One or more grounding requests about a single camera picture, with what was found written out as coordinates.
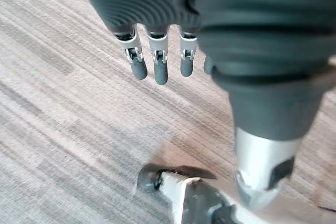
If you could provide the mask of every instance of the gray striped carpet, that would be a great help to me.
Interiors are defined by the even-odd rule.
[[[135,193],[143,164],[194,165],[232,179],[227,93],[179,71],[136,81],[87,0],[0,0],[0,223],[170,223],[166,203]],[[323,101],[286,195],[336,207],[336,90]]]

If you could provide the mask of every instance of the metal bracket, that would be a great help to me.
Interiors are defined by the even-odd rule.
[[[133,64],[135,59],[141,62],[143,60],[143,54],[142,54],[142,47],[141,47],[141,42],[139,39],[139,34],[138,34],[136,27],[134,27],[133,34],[128,34],[128,36],[125,36],[131,39],[121,40],[121,39],[118,39],[117,35],[118,34],[115,34],[115,37],[117,38],[121,48],[125,52],[126,57],[128,61],[130,62],[130,64]]]
[[[194,60],[195,53],[197,50],[196,35],[186,36],[184,32],[181,32],[180,38],[181,38],[181,59],[185,60],[187,57],[189,57],[190,60]]]

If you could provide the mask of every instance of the robotic arm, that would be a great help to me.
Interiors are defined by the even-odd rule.
[[[144,24],[155,79],[165,84],[170,24],[181,27],[181,73],[197,40],[204,70],[229,92],[242,203],[265,208],[289,179],[295,155],[336,84],[336,0],[90,0],[137,79],[147,75],[137,33]]]

